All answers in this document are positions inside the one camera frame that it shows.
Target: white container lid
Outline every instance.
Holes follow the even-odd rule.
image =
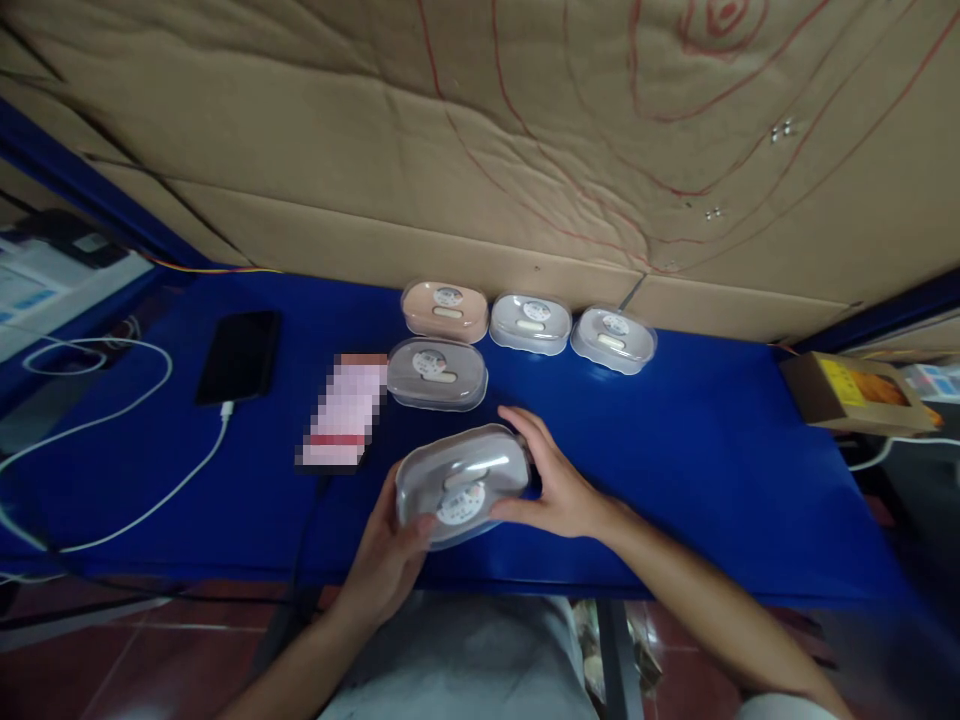
[[[487,367],[471,345],[410,338],[390,351],[387,389],[401,405],[466,412],[486,395]]]
[[[605,305],[584,310],[570,336],[570,346],[581,357],[635,375],[657,351],[657,332]]]
[[[487,334],[487,298],[479,290],[444,282],[415,282],[400,298],[407,328],[415,335],[470,343]]]
[[[453,547],[495,527],[490,508],[530,483],[517,436],[491,423],[414,450],[397,470],[397,517],[406,525],[436,515],[431,550]]]
[[[505,293],[493,304],[490,337],[497,345],[542,355],[557,355],[567,346],[573,319],[562,302]]]

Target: blue tablecloth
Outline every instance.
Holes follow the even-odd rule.
[[[294,468],[335,353],[387,352],[409,336],[400,294],[270,274],[205,277],[147,339],[170,351],[170,382],[122,419],[25,458],[0,477],[20,522],[61,546],[137,517],[207,453],[216,408],[193,396],[219,318],[283,314],[268,396],[238,405],[219,454],[178,496],[123,537],[74,558],[89,572],[179,578],[289,577],[313,482]],[[439,413],[388,400],[361,471],[337,478],[320,506],[303,578],[344,577],[390,464],[424,443],[496,421],[499,403],[541,415],[597,486],[679,537],[771,603],[899,602],[909,589],[834,442],[805,426],[764,345],[661,332],[654,360],[625,377],[570,348],[544,357],[477,347],[490,373],[476,410]],[[103,416],[141,394],[162,360],[132,350],[63,423]],[[49,569],[0,535],[0,566]],[[501,525],[432,554],[423,587],[644,597],[611,552]]]

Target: white shirt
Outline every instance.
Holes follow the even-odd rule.
[[[415,593],[364,648],[322,720],[596,720],[566,600]],[[738,720],[836,720],[764,695]]]

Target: smartphone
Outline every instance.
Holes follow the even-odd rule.
[[[197,388],[197,405],[265,395],[279,330],[280,313],[273,310],[228,315],[217,323]]]

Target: yellow label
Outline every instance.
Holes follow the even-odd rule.
[[[857,381],[853,379],[850,371],[836,360],[820,360],[820,367],[830,383],[830,387],[837,394],[840,402],[844,405],[856,405],[857,407],[866,407],[867,401],[857,387]]]

